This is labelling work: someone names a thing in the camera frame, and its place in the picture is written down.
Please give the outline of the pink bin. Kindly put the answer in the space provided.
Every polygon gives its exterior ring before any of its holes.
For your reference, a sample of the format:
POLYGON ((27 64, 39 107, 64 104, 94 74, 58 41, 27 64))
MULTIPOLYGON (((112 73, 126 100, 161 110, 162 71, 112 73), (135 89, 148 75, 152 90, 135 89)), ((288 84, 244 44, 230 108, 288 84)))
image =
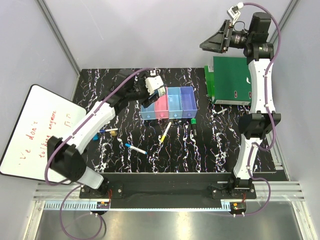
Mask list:
POLYGON ((155 102, 155 117, 156 119, 169 118, 168 96, 164 95, 155 102))

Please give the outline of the light blue bin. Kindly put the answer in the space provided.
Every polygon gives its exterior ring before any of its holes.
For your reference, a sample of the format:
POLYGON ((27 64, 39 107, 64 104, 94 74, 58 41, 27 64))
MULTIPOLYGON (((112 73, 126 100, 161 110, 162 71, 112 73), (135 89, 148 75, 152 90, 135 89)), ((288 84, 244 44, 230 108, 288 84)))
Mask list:
POLYGON ((170 119, 181 119, 183 115, 180 87, 168 87, 168 112, 170 119))
POLYGON ((155 113, 155 104, 152 103, 148 107, 143 107, 141 105, 140 107, 140 116, 142 120, 155 120, 156 119, 156 113, 155 113))

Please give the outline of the purple bin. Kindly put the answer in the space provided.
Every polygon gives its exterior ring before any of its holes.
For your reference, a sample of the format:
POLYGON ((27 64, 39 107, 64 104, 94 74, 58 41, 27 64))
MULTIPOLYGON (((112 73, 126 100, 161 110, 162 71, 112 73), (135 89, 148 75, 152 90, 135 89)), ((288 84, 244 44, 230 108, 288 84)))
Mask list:
POLYGON ((180 87, 182 102, 182 118, 192 119, 196 116, 198 108, 192 86, 180 87))

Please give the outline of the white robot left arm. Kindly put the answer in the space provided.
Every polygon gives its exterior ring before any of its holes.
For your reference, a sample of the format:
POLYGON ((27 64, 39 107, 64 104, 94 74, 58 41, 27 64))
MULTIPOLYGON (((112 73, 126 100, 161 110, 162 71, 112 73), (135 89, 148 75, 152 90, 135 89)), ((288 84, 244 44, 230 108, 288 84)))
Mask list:
POLYGON ((103 126, 113 120, 128 107, 129 102, 140 101, 148 107, 166 92, 162 78, 153 68, 138 70, 121 69, 113 83, 83 117, 64 136, 51 136, 47 141, 47 164, 44 170, 46 184, 54 186, 49 180, 49 170, 63 176, 60 183, 70 181, 90 187, 97 198, 108 193, 107 180, 88 167, 83 153, 88 143, 103 126))

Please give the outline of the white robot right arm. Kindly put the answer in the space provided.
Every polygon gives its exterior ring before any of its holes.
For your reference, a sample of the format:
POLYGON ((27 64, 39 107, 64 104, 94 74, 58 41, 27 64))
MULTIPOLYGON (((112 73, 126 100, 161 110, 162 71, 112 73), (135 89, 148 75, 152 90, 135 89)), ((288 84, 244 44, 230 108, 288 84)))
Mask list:
POLYGON ((241 134, 240 152, 227 184, 228 195, 239 198, 254 180, 253 167, 261 142, 269 132, 276 132, 281 114, 276 112, 272 96, 272 67, 276 59, 274 45, 267 41, 273 16, 266 12, 252 15, 248 30, 234 30, 234 23, 225 20, 221 28, 203 41, 203 51, 225 53, 230 48, 242 49, 251 77, 250 112, 238 122, 241 134))

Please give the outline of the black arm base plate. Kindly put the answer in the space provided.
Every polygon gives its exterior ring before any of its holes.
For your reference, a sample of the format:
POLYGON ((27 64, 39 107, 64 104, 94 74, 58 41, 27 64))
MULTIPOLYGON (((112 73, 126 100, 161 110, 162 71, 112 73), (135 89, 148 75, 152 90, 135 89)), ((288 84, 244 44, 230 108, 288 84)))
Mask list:
POLYGON ((231 173, 104 173, 105 194, 85 186, 81 199, 111 198, 112 209, 200 211, 221 207, 221 200, 254 200, 251 181, 235 186, 231 173))

